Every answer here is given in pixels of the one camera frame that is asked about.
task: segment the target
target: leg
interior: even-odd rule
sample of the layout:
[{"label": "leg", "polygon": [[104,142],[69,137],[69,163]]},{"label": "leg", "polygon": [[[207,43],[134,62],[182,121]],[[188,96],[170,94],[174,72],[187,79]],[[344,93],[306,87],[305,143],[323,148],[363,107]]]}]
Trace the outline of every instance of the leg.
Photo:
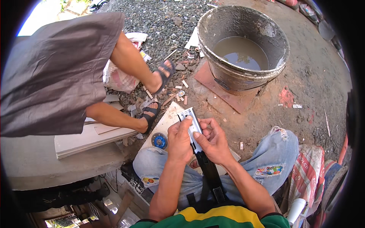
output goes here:
[{"label": "leg", "polygon": [[[252,158],[240,164],[272,195],[283,185],[291,172],[298,158],[298,146],[298,138],[293,132],[276,126],[262,138]],[[220,179],[227,191],[227,197],[233,201],[243,202],[232,179],[228,175],[223,175]]]},{"label": "leg", "polygon": [[[151,93],[155,93],[162,85],[160,74],[150,71],[138,50],[123,32],[120,33],[110,60],[123,72],[139,79]],[[165,62],[165,65],[171,67],[168,61]],[[159,67],[159,69],[166,77],[170,76],[170,73],[164,70],[163,67]]]},{"label": "leg", "polygon": [[[141,149],[133,161],[133,168],[136,174],[143,180],[146,178],[159,178],[167,160],[167,152],[158,147]],[[182,179],[178,209],[185,209],[189,206],[187,194],[194,193],[196,200],[200,199],[203,186],[202,176],[189,166],[185,166]],[[150,190],[156,192],[158,184],[152,185]]]},{"label": "leg", "polygon": [[[148,107],[158,108],[156,103],[150,104]],[[150,116],[154,116],[152,112],[145,112]],[[93,118],[107,126],[125,127],[144,133],[148,128],[146,118],[141,119],[132,118],[129,115],[119,111],[111,105],[104,102],[93,104],[86,108],[86,116]]]}]

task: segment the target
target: muddy water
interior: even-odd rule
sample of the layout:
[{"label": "muddy water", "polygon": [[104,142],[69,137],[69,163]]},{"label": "muddy water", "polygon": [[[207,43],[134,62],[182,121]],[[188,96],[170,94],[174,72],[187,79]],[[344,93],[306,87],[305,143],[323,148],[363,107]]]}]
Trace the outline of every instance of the muddy water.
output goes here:
[{"label": "muddy water", "polygon": [[267,70],[269,61],[265,52],[255,42],[238,36],[219,41],[213,52],[236,66],[250,70]]}]

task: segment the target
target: white plastic bag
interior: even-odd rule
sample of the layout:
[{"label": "white plastic bag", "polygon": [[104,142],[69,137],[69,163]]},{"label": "white plastic bag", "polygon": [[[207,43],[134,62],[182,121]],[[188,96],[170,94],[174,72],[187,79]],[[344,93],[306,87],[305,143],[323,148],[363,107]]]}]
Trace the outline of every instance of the white plastic bag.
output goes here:
[{"label": "white plastic bag", "polygon": [[[130,32],[126,37],[133,43],[139,51],[142,42],[146,41],[148,34],[141,32]],[[143,60],[147,62],[151,59],[145,52],[140,51]],[[131,93],[138,85],[139,80],[121,71],[112,61],[108,60],[103,70],[103,83],[105,87],[116,91]]]},{"label": "white plastic bag", "polygon": [[121,71],[112,61],[108,60],[103,70],[105,87],[116,91],[131,93],[138,85],[139,80]]}]

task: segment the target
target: light blue jeans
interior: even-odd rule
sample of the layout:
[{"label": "light blue jeans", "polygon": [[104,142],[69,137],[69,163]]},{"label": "light blue jeans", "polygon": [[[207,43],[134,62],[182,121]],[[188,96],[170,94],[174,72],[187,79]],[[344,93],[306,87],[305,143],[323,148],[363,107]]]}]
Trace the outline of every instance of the light blue jeans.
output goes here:
[{"label": "light blue jeans", "polygon": [[[261,139],[252,154],[252,157],[240,164],[257,182],[261,183],[270,195],[274,194],[284,183],[291,172],[294,162],[298,158],[298,138],[293,132],[273,127],[269,133]],[[155,178],[157,183],[167,160],[167,152],[158,147],[148,147],[140,150],[134,159],[133,168],[143,180]],[[232,200],[244,204],[242,197],[229,175],[222,175],[220,179],[226,196]],[[196,201],[200,200],[203,186],[202,176],[188,165],[185,166],[182,179],[178,209],[183,210],[189,206],[186,195],[194,193]],[[149,187],[156,192],[158,185]]]}]

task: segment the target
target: cutting disc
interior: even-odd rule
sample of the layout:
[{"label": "cutting disc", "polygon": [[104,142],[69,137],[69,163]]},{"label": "cutting disc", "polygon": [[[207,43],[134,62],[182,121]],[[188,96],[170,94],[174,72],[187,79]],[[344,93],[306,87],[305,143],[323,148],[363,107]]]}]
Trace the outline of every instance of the cutting disc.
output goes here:
[{"label": "cutting disc", "polygon": [[161,132],[157,132],[152,135],[151,143],[153,146],[164,150],[167,147],[167,137]]}]

